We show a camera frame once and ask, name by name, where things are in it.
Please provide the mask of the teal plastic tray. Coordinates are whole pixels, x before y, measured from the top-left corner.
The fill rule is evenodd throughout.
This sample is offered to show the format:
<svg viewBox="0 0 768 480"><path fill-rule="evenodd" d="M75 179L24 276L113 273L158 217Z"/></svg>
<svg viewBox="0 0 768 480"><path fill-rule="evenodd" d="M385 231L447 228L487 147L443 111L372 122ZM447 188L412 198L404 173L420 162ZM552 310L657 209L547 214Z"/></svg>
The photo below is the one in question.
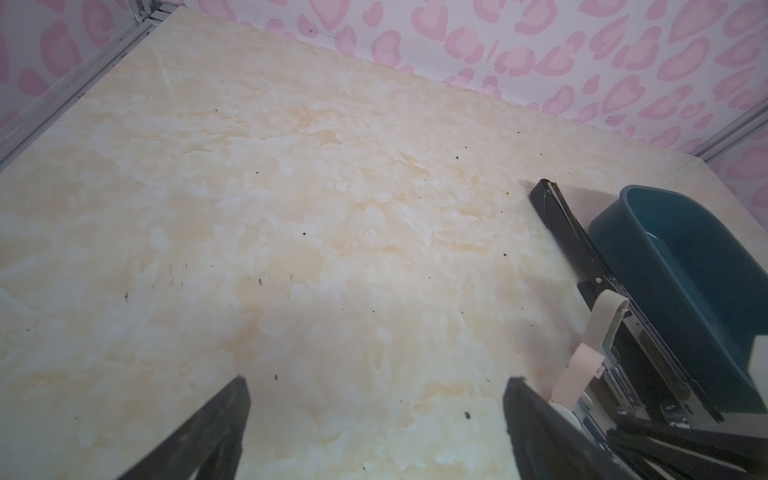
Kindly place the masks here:
<svg viewBox="0 0 768 480"><path fill-rule="evenodd" d="M713 405L766 413L748 363L767 332L767 273L726 226L687 196L630 185L588 234Z"/></svg>

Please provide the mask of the pink small stapler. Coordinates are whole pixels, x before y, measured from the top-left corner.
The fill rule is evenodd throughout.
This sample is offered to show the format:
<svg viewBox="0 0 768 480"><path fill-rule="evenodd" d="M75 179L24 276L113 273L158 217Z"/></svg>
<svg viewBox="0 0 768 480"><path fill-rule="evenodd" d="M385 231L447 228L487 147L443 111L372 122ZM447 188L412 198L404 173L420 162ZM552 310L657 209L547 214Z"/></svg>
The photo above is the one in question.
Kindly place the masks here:
<svg viewBox="0 0 768 480"><path fill-rule="evenodd" d="M598 446L603 446L606 439L593 417L594 402L587 390L591 381L603 372L603 361L603 354L581 343L548 401L553 410Z"/></svg>

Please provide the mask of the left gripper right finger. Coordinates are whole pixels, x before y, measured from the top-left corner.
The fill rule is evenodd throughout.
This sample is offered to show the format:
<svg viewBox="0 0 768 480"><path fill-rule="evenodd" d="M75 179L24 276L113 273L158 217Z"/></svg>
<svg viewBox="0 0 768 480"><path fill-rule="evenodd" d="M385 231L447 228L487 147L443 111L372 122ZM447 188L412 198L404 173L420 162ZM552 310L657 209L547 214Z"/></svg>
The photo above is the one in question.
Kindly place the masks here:
<svg viewBox="0 0 768 480"><path fill-rule="evenodd" d="M632 477L545 402L524 378L508 380L503 411L522 480Z"/></svg>

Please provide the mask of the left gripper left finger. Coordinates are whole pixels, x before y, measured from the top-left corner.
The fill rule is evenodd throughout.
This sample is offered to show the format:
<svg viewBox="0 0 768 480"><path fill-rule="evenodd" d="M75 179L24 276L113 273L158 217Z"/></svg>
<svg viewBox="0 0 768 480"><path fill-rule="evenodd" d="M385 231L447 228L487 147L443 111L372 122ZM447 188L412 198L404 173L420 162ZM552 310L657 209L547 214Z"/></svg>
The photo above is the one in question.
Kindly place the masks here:
<svg viewBox="0 0 768 480"><path fill-rule="evenodd" d="M246 379L237 376L121 477L233 479L250 406Z"/></svg>

